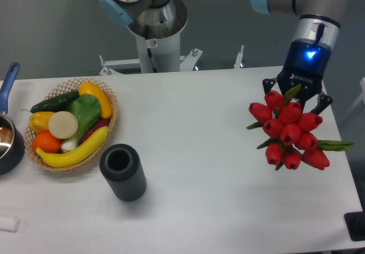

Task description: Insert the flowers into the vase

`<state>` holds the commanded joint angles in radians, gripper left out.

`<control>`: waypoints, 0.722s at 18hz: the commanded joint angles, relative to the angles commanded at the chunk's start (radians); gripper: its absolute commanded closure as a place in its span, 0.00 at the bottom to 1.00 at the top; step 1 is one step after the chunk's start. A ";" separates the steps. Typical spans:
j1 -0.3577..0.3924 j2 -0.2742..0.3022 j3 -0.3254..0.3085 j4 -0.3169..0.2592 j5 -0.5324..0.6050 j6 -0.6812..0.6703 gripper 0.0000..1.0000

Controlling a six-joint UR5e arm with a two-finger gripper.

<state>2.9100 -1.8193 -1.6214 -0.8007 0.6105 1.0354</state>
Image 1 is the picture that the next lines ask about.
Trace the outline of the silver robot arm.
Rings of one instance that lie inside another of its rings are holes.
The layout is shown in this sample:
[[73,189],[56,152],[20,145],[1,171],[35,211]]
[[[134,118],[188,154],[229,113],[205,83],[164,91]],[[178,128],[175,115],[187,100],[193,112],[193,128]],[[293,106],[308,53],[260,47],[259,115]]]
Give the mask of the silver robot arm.
[[[322,79],[350,0],[250,0],[260,13],[292,13],[299,18],[281,72],[263,81],[265,92],[278,85],[281,93],[300,86],[295,99],[305,104],[318,98],[313,113],[332,103]],[[196,60],[180,58],[180,34],[188,20],[181,0],[99,0],[105,15],[136,38],[143,73],[188,71]]]

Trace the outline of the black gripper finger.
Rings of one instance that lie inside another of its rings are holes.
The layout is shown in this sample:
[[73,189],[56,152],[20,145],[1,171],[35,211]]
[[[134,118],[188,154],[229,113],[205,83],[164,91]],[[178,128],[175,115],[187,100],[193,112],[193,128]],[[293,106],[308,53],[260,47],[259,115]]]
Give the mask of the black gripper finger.
[[317,98],[317,105],[310,112],[320,115],[332,102],[332,97],[328,96],[324,92],[320,92]]
[[272,90],[274,85],[277,83],[277,78],[266,78],[262,81],[264,93],[268,93]]

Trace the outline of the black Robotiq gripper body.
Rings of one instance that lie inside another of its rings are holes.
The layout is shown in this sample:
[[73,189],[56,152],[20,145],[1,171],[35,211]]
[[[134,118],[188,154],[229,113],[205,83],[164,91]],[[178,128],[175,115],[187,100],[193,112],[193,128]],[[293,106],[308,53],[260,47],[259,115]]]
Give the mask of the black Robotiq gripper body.
[[302,106],[322,91],[323,75],[331,56],[331,49],[318,43],[294,41],[277,76],[281,93],[301,85],[295,96]]

